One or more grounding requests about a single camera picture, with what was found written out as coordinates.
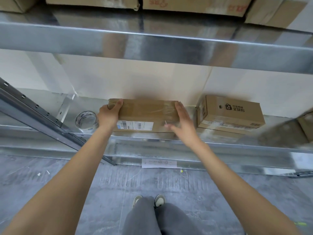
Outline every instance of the gray pants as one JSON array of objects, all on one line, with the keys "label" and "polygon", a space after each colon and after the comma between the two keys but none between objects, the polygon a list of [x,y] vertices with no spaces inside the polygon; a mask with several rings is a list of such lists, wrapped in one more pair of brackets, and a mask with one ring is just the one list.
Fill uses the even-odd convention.
[{"label": "gray pants", "polygon": [[143,197],[128,213],[122,235],[202,235],[190,218],[173,204],[154,209],[154,198]]}]

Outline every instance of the shopping bag logo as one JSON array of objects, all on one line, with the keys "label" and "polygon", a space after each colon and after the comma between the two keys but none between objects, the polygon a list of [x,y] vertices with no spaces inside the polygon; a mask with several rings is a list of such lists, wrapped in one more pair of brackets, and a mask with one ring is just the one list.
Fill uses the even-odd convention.
[{"label": "shopping bag logo", "polygon": [[233,108],[232,108],[232,106],[230,104],[226,104],[225,105],[225,109],[226,110],[232,110]]}]

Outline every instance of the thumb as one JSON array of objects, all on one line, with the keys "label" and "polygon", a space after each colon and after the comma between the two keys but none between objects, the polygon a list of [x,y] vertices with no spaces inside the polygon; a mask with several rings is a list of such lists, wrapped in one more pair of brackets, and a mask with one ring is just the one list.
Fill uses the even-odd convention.
[{"label": "thumb", "polygon": [[172,124],[166,124],[165,127],[172,130],[177,136],[181,130],[180,128],[177,128],[175,125],[172,125]]},{"label": "thumb", "polygon": [[123,105],[123,99],[119,99],[119,101],[115,104],[112,110],[119,112],[122,105]]}]

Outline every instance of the shoe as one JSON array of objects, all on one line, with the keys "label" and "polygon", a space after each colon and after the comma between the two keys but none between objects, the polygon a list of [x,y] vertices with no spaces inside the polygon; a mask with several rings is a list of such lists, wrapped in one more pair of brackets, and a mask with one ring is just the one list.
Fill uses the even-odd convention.
[{"label": "shoe", "polygon": [[154,208],[158,208],[166,203],[166,199],[163,195],[157,195],[154,199]]},{"label": "shoe", "polygon": [[136,196],[136,197],[134,198],[133,207],[135,207],[135,204],[136,204],[137,201],[138,201],[139,199],[141,199],[141,198],[142,198],[142,196]]}]

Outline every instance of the gray floor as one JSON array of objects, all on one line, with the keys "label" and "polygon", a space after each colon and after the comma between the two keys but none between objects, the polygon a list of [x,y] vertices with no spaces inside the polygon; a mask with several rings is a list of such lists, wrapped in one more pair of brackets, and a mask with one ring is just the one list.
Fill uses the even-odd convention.
[{"label": "gray floor", "polygon": [[[47,158],[0,156],[0,232],[66,163]],[[307,225],[300,228],[304,234],[311,234],[313,178],[241,176],[293,221],[305,222]],[[120,234],[134,197],[159,193],[184,210],[204,234],[244,234],[205,171],[180,172],[179,169],[142,169],[108,164],[98,167],[76,234]]]}]

